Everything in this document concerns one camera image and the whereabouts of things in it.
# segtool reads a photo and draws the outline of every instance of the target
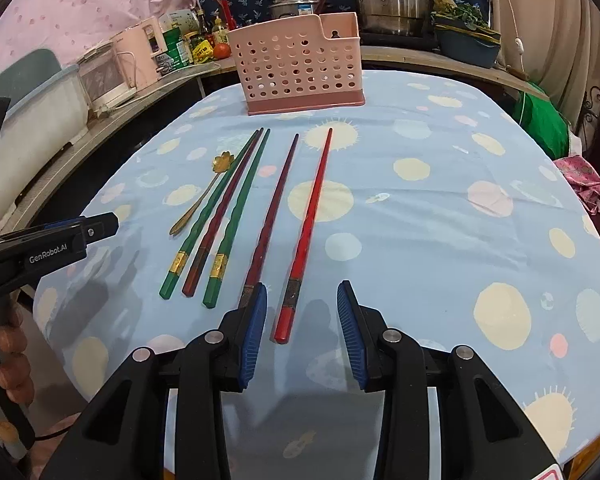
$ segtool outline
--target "tablecloth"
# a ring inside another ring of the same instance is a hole
[[[421,344],[475,348],[565,462],[600,433],[600,239],[589,216],[551,160],[479,90],[389,71],[366,71],[363,84],[362,107],[248,117],[240,86],[193,105],[87,206],[85,215],[114,211],[118,234],[40,282],[37,324],[88,399],[133,349],[179,348],[216,328],[237,304],[299,133],[262,274],[269,308],[255,376],[243,394],[222,396],[234,478],[372,477],[382,393],[362,394],[350,373],[336,312],[341,280]],[[260,126],[271,134],[218,307],[202,305],[204,286],[184,297],[184,279],[162,300],[185,235],[170,239],[169,228],[211,180],[212,157],[237,153]],[[291,342],[277,346],[269,333],[329,127],[296,322]],[[173,409],[172,398],[169,467]],[[437,432],[433,420],[433,449]]]

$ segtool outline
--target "spoon handle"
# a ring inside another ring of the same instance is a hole
[[[219,176],[220,176],[220,173],[216,173],[216,176],[213,177],[213,179],[209,183],[209,185],[206,186],[205,192],[202,194],[202,196],[198,200],[196,200],[196,203],[194,205],[192,205],[188,209],[188,211],[186,213],[184,213],[184,215],[182,215],[180,220],[178,220],[173,225],[173,227],[171,228],[171,231],[169,231],[170,235],[175,236],[176,234],[178,234],[180,231],[182,231],[184,229],[185,225],[187,225],[187,223],[193,216],[193,213],[195,213],[196,209],[198,209],[200,207],[200,204],[202,204],[202,201],[205,199],[205,196],[207,196],[209,191],[211,191],[211,188],[214,186],[214,184],[216,183],[216,180],[218,180]]]

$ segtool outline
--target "gold spoon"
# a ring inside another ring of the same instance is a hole
[[[214,170],[214,173],[216,174],[216,176],[213,177],[213,179],[211,180],[209,185],[206,186],[205,192],[202,194],[202,196],[198,200],[196,200],[196,203],[194,205],[192,205],[188,209],[188,211],[186,213],[184,213],[184,215],[182,215],[180,220],[178,220],[173,225],[173,227],[169,231],[170,235],[175,236],[176,234],[178,234],[180,231],[182,231],[184,229],[184,226],[187,225],[187,223],[193,216],[193,213],[195,213],[196,209],[198,209],[200,207],[200,204],[202,204],[202,201],[205,199],[205,196],[207,195],[207,193],[209,193],[209,191],[211,191],[211,188],[216,183],[216,180],[218,180],[218,177],[220,176],[220,174],[224,173],[226,170],[228,170],[229,167],[234,163],[234,158],[235,157],[229,152],[222,152],[222,155],[218,155],[214,158],[213,170]]]

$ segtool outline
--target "black cable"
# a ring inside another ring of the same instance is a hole
[[[70,426],[67,426],[66,428],[64,428],[64,430],[56,431],[55,433],[50,433],[48,435],[37,436],[36,442],[40,442],[41,440],[50,440],[52,438],[55,438],[56,436],[65,434],[67,431],[69,431],[71,429],[71,426],[72,426],[72,424]]]

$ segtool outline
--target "pink plastic basket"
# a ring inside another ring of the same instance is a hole
[[[249,115],[365,103],[355,12],[280,18],[228,38]]]

